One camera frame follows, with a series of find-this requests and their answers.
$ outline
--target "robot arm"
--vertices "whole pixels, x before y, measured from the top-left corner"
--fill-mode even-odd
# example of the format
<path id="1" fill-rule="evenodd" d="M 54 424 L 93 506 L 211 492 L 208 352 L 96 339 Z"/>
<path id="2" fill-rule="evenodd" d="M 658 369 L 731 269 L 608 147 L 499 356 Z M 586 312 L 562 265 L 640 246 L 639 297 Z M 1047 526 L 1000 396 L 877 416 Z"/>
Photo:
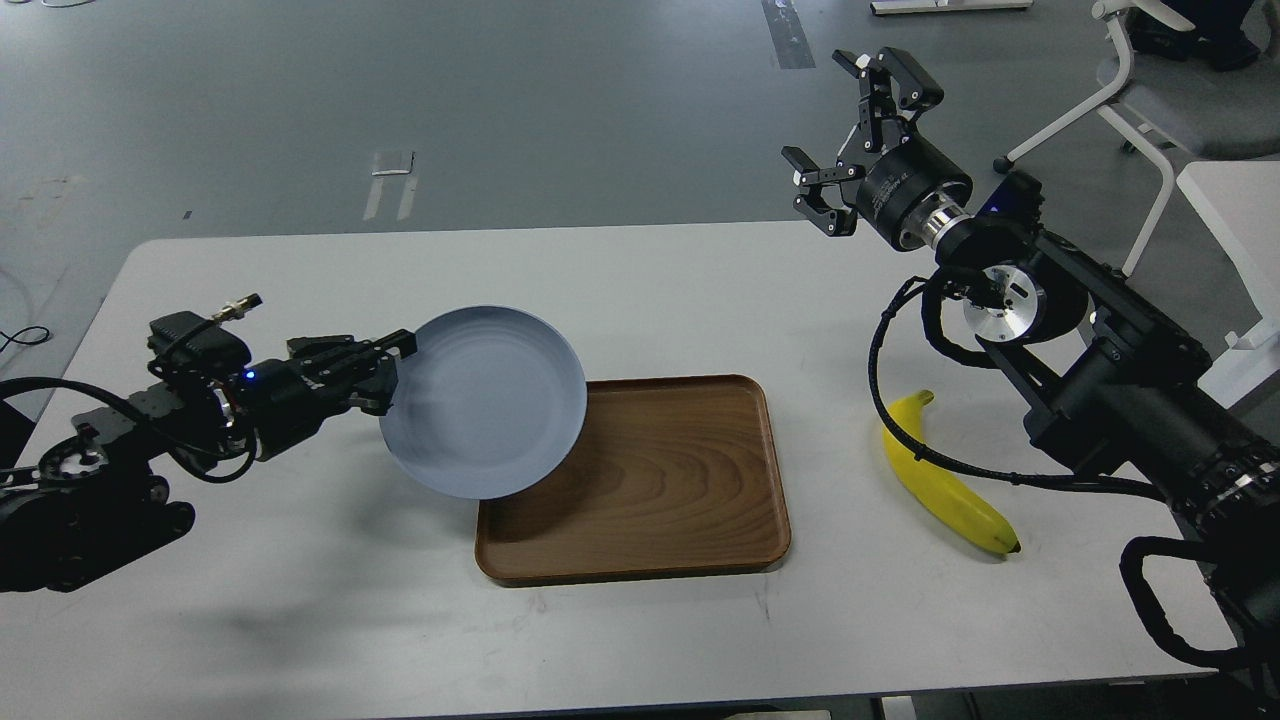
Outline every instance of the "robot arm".
<path id="1" fill-rule="evenodd" d="M 1094 480 L 1129 461 L 1158 489 L 1198 538 L 1137 538 L 1124 552 L 1121 577 L 1161 648 L 1224 669 L 1276 657 L 1280 560 L 1271 548 L 1280 539 L 1280 448 L 1196 386 L 1211 363 L 1194 338 L 1120 273 L 1041 225 L 1034 178 L 1011 173 L 977 213 L 964 210 L 970 178 L 916 128 L 942 92 L 909 54 L 886 47 L 874 58 L 837 51 L 835 59 L 859 79 L 859 120 L 838 152 L 840 172 L 783 149 L 803 191 L 796 209 L 827 234 L 852 234 L 861 217 L 895 250 L 932 249 L 938 270 L 922 293 L 931 345 L 966 365 L 1001 370 L 1030 406 L 1023 419 L 1030 443 L 1075 477 Z M 847 209 L 824 204 L 822 188 L 831 186 Z M 942 334 L 947 299 L 964 305 L 980 352 Z M 1028 350 L 1085 316 L 1092 340 L 1065 374 Z M 887 413 L 882 419 L 906 447 L 932 459 Z M 1242 626 L 1244 647 L 1203 651 L 1172 632 L 1142 577 L 1142 561 L 1153 555 L 1213 565 L 1207 583 Z"/>
<path id="2" fill-rule="evenodd" d="M 261 304 L 248 296 L 211 318 L 183 311 L 151 323 L 147 368 L 160 382 L 122 400 L 55 378 L 0 382 L 0 398 L 61 387 L 106 406 L 72 419 L 76 434 L 33 469 L 0 473 L 0 592 L 70 592 L 191 530 L 195 509 L 169 501 L 150 461 L 172 455 L 192 475 L 230 482 L 315 434 L 352 407 L 384 415 L 396 357 L 417 350 L 408 331 L 288 341 L 288 357 L 250 365 L 248 347 L 223 323 Z M 227 475 L 221 461 L 243 459 Z"/>

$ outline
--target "light blue plate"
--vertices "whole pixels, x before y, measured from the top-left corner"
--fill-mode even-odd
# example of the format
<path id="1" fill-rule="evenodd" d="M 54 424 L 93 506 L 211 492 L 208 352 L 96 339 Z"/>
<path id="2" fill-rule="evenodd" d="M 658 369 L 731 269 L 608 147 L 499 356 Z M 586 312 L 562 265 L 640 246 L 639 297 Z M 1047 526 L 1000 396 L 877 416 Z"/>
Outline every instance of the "light blue plate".
<path id="1" fill-rule="evenodd" d="M 577 442 L 586 377 L 564 336 L 511 307 L 453 310 L 417 331 L 383 439 L 424 486 L 486 500 L 545 478 Z"/>

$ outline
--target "tray rim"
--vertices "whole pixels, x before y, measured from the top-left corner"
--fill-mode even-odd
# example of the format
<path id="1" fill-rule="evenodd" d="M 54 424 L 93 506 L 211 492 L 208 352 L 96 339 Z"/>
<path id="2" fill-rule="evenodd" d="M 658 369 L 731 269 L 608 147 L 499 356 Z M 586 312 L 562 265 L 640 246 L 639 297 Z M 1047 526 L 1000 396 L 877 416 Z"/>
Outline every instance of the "tray rim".
<path id="1" fill-rule="evenodd" d="M 497 570 L 488 562 L 484 550 L 485 539 L 489 532 L 489 506 L 493 502 L 500 501 L 502 498 L 481 500 L 479 503 L 479 511 L 476 514 L 476 539 L 475 539 L 475 561 L 480 570 L 492 580 L 502 587 L 541 587 L 541 585 L 556 585 L 556 584 L 594 584 L 604 582 L 622 582 L 622 580 L 663 580 L 672 578 L 698 578 L 698 577 L 716 577 L 716 575 L 736 575 L 744 573 L 765 573 L 780 565 L 786 557 L 787 552 L 791 550 L 791 516 L 787 511 L 785 489 L 782 487 L 782 469 L 778 465 L 777 448 L 774 447 L 773 439 L 773 420 L 769 416 L 768 401 L 764 395 L 764 388 L 760 387 L 754 378 L 740 373 L 723 373 L 713 375 L 677 375 L 677 377 L 660 377 L 660 378 L 627 378 L 627 379 L 612 379 L 612 380 L 588 380 L 586 393 L 588 393 L 588 411 L 590 411 L 590 397 L 593 392 L 616 392 L 616 391 L 644 391 L 648 386 L 686 386 L 698 387 L 707 383 L 732 383 L 740 386 L 746 391 L 751 398 L 758 405 L 756 415 L 760 420 L 760 434 L 764 447 L 764 460 L 768 468 L 768 475 L 771 486 L 773 489 L 773 505 L 774 505 L 774 518 L 778 520 L 778 542 L 773 546 L 764 557 L 758 561 L 751 562 L 735 562 L 731 565 L 717 565 L 716 568 L 678 568 L 669 571 L 655 571 L 655 570 L 605 570 L 599 573 L 591 573 L 589 577 L 581 573 L 573 574 L 549 574 L 549 575 L 511 575 Z"/>

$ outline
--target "wooden tray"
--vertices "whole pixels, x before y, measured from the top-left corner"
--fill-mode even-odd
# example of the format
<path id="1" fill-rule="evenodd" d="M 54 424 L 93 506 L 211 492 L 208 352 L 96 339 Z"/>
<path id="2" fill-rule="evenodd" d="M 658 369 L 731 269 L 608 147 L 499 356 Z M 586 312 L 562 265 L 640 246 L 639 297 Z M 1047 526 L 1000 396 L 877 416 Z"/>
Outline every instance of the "wooden tray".
<path id="1" fill-rule="evenodd" d="M 588 383 L 544 480 L 480 503 L 476 562 L 540 585 L 758 571 L 791 544 L 764 391 L 741 375 Z"/>

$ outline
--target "yellow banana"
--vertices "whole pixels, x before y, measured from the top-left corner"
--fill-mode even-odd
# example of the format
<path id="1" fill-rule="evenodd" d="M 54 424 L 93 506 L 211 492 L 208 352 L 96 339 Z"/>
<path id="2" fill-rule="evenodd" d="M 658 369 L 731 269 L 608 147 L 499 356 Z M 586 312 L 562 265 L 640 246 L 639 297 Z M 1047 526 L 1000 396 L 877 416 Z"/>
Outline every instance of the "yellow banana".
<path id="1" fill-rule="evenodd" d="M 922 389 L 891 404 L 888 414 L 908 434 L 924 442 L 923 410 L 932 401 L 933 392 Z M 888 456 L 897 479 L 934 518 L 988 552 L 1005 555 L 1021 550 L 1018 534 L 1009 520 L 969 489 L 969 486 L 960 482 L 960 478 L 932 462 L 916 460 L 915 455 L 897 442 L 883 425 L 881 436 L 884 441 L 884 455 Z"/>

